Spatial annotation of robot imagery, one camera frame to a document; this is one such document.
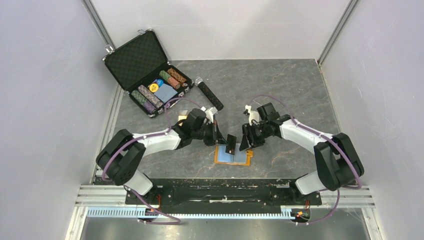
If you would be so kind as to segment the black VIP card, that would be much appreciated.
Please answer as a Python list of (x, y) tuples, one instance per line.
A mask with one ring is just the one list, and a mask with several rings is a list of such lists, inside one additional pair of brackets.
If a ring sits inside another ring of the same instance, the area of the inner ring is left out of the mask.
[(230, 155), (235, 155), (236, 143), (237, 143), (237, 137), (234, 135), (228, 134), (226, 138), (225, 152)]

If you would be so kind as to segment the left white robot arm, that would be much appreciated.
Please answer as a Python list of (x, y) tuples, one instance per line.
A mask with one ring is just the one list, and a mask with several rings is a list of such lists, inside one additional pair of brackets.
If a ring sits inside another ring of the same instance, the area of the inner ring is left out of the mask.
[(182, 149), (193, 140), (206, 146), (223, 144), (224, 140), (216, 123), (215, 107), (194, 108), (185, 119), (164, 130), (146, 134), (132, 134), (119, 130), (96, 157), (96, 164), (115, 185), (126, 186), (138, 193), (145, 204), (157, 198), (155, 184), (138, 170), (144, 156), (162, 151)]

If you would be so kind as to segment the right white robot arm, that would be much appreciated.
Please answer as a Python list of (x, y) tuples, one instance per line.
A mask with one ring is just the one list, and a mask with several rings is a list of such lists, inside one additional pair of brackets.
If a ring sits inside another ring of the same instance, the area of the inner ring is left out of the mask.
[(278, 137), (314, 155), (316, 170), (290, 185), (288, 196), (293, 203), (302, 204), (313, 192), (352, 188), (353, 181), (360, 182), (365, 170), (347, 134), (318, 131), (289, 114), (280, 115), (272, 103), (257, 109), (246, 105), (243, 113), (248, 116), (248, 122), (242, 125), (240, 150), (263, 146), (266, 138)]

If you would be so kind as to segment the orange leather card holder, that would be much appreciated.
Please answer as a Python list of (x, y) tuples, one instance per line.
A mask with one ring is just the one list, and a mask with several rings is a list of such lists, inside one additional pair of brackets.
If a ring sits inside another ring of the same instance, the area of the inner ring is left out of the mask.
[(217, 145), (215, 148), (214, 163), (233, 165), (233, 166), (250, 166), (254, 152), (250, 149), (239, 151), (240, 144), (236, 144), (234, 154), (226, 152), (225, 145)]

